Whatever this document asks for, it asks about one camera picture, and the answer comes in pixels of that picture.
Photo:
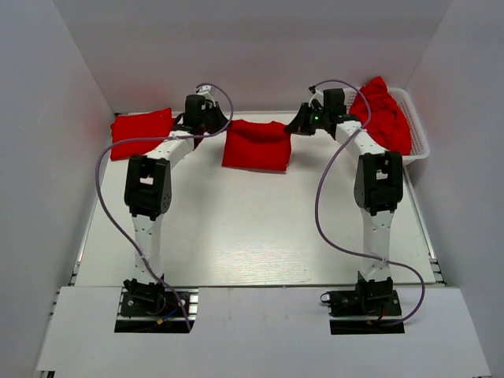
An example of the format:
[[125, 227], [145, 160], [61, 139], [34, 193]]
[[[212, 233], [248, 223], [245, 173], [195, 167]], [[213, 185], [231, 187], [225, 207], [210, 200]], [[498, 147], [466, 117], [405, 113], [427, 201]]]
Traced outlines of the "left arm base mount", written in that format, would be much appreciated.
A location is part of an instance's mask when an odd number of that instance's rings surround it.
[[123, 289], [120, 296], [114, 332], [117, 334], [188, 334], [187, 319], [193, 327], [198, 309], [196, 290], [178, 291], [183, 307], [171, 291], [157, 295], [149, 302]]

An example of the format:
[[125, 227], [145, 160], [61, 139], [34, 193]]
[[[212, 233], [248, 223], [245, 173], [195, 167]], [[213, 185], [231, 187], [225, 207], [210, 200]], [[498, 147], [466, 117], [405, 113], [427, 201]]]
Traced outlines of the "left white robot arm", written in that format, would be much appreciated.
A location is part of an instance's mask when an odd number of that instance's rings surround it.
[[161, 272], [161, 226], [172, 202], [172, 170], [192, 153], [204, 137], [229, 126], [205, 85], [186, 97], [184, 112], [176, 118], [172, 136], [146, 154], [129, 158], [124, 202], [134, 226], [135, 270], [125, 288], [149, 315], [167, 305]]

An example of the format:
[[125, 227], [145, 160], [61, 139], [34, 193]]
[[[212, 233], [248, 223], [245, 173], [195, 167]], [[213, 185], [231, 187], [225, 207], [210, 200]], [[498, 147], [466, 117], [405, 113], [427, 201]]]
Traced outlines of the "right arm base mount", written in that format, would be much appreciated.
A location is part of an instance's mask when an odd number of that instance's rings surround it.
[[332, 335], [394, 335], [404, 334], [403, 323], [391, 325], [402, 318], [402, 307], [396, 290], [388, 299], [363, 305], [355, 290], [326, 291], [320, 301], [328, 307]]

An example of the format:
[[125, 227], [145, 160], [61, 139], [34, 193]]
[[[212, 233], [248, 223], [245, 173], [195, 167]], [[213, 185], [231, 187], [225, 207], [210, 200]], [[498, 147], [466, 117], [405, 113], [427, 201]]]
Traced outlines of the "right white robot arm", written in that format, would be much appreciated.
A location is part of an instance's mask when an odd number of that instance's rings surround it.
[[322, 301], [333, 317], [383, 317], [395, 296], [388, 259], [391, 222], [403, 196], [402, 155], [382, 147], [347, 112], [343, 89], [309, 90], [311, 99], [284, 131], [314, 135], [321, 129], [345, 146], [357, 162], [354, 200], [363, 220], [364, 257], [354, 289], [331, 291]]

